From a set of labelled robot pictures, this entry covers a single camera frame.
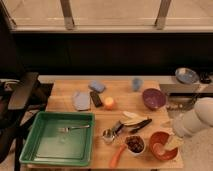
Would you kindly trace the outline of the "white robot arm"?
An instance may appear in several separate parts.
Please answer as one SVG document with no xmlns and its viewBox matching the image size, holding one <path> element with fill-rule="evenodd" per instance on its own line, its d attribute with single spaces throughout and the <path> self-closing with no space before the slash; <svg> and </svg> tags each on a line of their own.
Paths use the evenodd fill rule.
<svg viewBox="0 0 213 171">
<path fill-rule="evenodd" d="M 172 121 L 173 132 L 181 138 L 191 137 L 210 127 L 213 127 L 213 98 L 210 97 L 197 100 L 193 109 Z"/>
</svg>

